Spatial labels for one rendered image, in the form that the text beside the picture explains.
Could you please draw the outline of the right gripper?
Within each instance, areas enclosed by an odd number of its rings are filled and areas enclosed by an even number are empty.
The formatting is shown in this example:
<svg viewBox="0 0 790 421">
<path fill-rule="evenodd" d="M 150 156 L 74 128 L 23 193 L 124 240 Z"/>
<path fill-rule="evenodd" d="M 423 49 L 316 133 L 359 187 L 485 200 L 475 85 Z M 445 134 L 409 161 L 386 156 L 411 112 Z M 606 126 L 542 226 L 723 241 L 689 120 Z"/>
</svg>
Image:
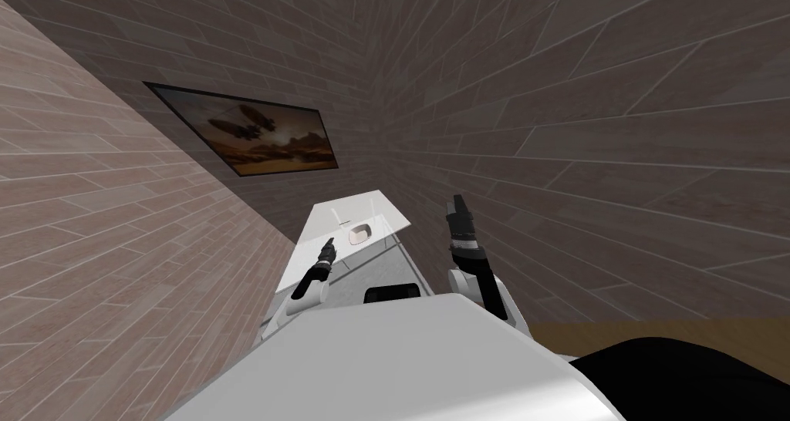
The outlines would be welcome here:
<svg viewBox="0 0 790 421">
<path fill-rule="evenodd" d="M 446 216 L 451 239 L 454 241 L 475 241 L 476 232 L 473 214 L 461 194 L 454 195 L 453 213 Z"/>
</svg>

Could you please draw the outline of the white table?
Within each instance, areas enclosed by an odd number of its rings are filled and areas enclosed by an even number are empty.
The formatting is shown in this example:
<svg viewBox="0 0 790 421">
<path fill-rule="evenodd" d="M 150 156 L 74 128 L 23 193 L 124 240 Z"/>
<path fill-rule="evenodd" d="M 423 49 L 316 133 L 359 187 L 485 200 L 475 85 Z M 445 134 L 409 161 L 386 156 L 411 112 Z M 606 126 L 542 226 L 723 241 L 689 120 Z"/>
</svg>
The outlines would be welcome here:
<svg viewBox="0 0 790 421">
<path fill-rule="evenodd" d="M 357 224 L 370 224 L 373 236 L 352 246 L 348 232 Z M 371 288 L 403 285 L 417 297 L 434 292 L 407 253 L 398 232 L 410 222 L 380 191 L 372 190 L 314 204 L 276 288 L 258 335 L 267 339 L 278 328 L 306 311 L 361 305 Z M 327 283 L 329 294 L 321 305 L 296 315 L 285 313 L 286 302 L 314 265 L 324 244 L 331 238 L 336 249 Z"/>
</svg>

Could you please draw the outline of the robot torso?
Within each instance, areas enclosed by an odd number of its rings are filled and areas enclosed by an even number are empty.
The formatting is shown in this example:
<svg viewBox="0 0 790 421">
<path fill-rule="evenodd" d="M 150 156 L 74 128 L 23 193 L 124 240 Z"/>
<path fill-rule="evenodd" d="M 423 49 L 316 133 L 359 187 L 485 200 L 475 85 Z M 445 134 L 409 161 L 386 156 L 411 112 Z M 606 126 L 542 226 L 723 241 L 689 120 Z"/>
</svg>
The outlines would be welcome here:
<svg viewBox="0 0 790 421">
<path fill-rule="evenodd" d="M 312 309 L 161 421 L 625 421 L 564 358 L 459 294 Z"/>
</svg>

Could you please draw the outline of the dark framed brown picture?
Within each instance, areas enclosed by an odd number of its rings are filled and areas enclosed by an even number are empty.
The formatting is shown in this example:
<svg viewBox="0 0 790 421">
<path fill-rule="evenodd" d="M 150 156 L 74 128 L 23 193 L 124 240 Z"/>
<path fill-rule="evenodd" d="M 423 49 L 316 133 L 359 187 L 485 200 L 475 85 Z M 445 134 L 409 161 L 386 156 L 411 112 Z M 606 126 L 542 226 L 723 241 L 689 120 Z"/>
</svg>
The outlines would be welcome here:
<svg viewBox="0 0 790 421">
<path fill-rule="evenodd" d="M 161 83 L 145 85 L 239 177 L 339 166 L 317 109 Z"/>
</svg>

